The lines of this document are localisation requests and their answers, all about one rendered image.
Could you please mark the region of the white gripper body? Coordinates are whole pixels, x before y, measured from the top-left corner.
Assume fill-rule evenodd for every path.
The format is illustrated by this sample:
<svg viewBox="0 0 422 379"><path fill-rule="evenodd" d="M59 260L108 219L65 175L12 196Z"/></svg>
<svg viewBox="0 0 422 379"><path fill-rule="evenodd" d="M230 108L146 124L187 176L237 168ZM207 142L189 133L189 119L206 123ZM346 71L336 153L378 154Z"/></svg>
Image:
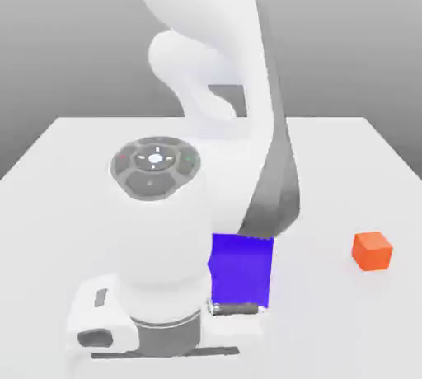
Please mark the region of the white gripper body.
<svg viewBox="0 0 422 379"><path fill-rule="evenodd" d="M201 313L174 325L126 319L79 333L68 379L251 379L260 316Z"/></svg>

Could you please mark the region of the small red cube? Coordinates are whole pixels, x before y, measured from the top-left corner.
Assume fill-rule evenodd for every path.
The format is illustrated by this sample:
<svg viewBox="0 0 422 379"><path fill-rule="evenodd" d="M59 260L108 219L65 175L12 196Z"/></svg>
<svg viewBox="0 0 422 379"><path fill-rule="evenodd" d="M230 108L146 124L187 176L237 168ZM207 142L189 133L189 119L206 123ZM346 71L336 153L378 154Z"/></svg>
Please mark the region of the small red cube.
<svg viewBox="0 0 422 379"><path fill-rule="evenodd" d="M387 269L393 246L381 232L360 232L354 235L351 255L363 271Z"/></svg>

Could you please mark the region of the large blue box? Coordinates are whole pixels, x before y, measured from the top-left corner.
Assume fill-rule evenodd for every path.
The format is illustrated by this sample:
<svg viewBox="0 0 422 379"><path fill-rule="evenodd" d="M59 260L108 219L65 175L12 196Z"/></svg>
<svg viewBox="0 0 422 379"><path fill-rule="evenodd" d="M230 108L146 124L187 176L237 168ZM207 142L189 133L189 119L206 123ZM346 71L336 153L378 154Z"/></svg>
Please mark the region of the large blue box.
<svg viewBox="0 0 422 379"><path fill-rule="evenodd" d="M268 307L274 239L214 234L209 269L214 304Z"/></svg>

